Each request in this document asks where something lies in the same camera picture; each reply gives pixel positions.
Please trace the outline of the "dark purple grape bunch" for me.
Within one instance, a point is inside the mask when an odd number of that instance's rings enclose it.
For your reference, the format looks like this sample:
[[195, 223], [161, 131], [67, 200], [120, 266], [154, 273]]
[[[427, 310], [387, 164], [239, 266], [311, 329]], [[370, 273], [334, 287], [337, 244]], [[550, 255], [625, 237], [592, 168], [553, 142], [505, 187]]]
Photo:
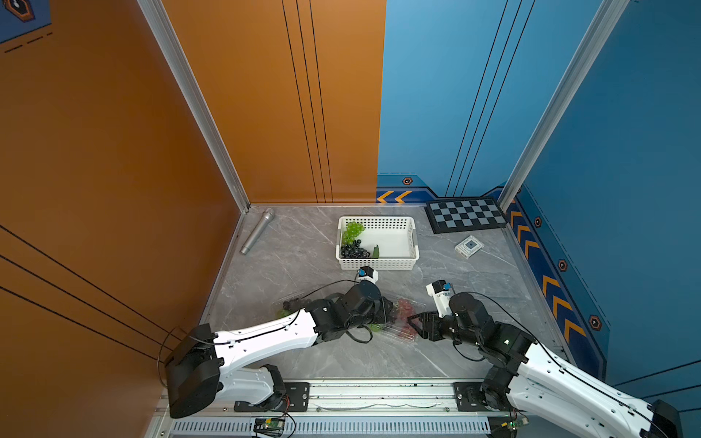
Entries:
[[396, 323], [398, 318], [398, 310], [394, 303], [386, 297], [384, 297], [382, 301], [382, 314], [384, 325], [389, 326]]

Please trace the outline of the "red grape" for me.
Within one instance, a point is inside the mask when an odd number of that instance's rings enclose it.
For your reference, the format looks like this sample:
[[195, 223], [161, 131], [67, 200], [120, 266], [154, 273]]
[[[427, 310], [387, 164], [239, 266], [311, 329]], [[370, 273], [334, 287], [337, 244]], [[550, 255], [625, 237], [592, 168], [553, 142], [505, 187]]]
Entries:
[[408, 319], [416, 314], [414, 304], [409, 299], [398, 299], [397, 301], [397, 327], [399, 330], [398, 337], [407, 341], [414, 341], [417, 334], [416, 331], [409, 325]]

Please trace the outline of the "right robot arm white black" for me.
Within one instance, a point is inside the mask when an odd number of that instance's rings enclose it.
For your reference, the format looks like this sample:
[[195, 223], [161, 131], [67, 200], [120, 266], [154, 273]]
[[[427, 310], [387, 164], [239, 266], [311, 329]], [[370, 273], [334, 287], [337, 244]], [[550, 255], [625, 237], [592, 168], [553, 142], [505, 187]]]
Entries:
[[680, 437], [679, 411], [662, 400], [648, 403], [598, 380], [547, 348], [519, 321], [494, 320], [483, 295], [427, 288], [433, 311], [408, 324], [429, 341], [472, 343], [491, 368], [476, 390], [454, 386], [460, 403], [494, 412], [534, 414], [580, 437]]

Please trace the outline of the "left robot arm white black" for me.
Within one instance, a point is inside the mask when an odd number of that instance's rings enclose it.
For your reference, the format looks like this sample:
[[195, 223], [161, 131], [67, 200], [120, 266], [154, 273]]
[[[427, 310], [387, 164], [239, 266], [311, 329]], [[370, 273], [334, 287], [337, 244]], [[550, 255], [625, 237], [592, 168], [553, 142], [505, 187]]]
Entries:
[[164, 360], [173, 419], [198, 414], [214, 401], [248, 403], [272, 411], [287, 395], [279, 368], [266, 359], [335, 341], [350, 330], [392, 321], [394, 303], [372, 281], [344, 294], [315, 299], [281, 319], [242, 330], [193, 328]]

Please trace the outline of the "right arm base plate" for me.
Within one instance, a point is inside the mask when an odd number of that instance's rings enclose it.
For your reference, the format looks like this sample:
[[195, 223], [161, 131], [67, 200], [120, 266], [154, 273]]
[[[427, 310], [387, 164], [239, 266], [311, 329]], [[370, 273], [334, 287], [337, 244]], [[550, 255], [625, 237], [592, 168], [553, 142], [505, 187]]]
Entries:
[[520, 412], [507, 399], [509, 389], [503, 384], [458, 381], [452, 388], [459, 412]]

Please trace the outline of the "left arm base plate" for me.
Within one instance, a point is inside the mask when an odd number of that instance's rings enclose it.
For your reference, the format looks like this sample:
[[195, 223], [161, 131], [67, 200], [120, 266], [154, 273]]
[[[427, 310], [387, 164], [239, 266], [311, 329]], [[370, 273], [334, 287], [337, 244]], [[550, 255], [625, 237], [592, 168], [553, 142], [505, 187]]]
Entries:
[[310, 383], [302, 381], [286, 381], [285, 393], [273, 395], [263, 403], [253, 405], [244, 401], [237, 401], [234, 405], [235, 412], [306, 412], [310, 401]]

